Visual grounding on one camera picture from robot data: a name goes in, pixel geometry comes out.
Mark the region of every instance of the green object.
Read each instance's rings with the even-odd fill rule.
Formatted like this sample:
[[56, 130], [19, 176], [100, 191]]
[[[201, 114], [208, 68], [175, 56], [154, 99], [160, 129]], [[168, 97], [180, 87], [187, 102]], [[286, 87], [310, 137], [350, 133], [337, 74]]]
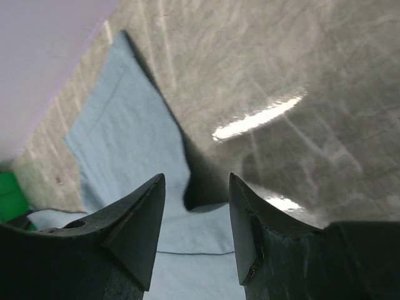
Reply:
[[0, 173], [0, 222], [8, 222], [28, 211], [28, 202], [15, 175]]

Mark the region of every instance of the towel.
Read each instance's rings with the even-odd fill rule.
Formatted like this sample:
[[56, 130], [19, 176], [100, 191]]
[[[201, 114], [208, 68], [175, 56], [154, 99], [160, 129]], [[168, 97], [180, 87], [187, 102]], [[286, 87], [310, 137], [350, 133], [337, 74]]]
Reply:
[[[178, 125], [120, 32], [94, 89], [65, 141], [81, 175], [81, 201], [91, 214], [157, 173], [166, 202], [150, 291], [145, 299], [245, 299], [239, 285], [228, 205], [187, 211], [190, 178]], [[39, 211], [38, 229], [63, 227], [84, 214]]]

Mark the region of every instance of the purple surface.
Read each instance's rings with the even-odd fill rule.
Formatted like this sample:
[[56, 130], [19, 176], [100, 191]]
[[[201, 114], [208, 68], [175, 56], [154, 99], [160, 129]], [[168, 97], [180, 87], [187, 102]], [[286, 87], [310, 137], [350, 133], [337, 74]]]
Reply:
[[118, 2], [2, 2], [0, 164], [21, 150]]

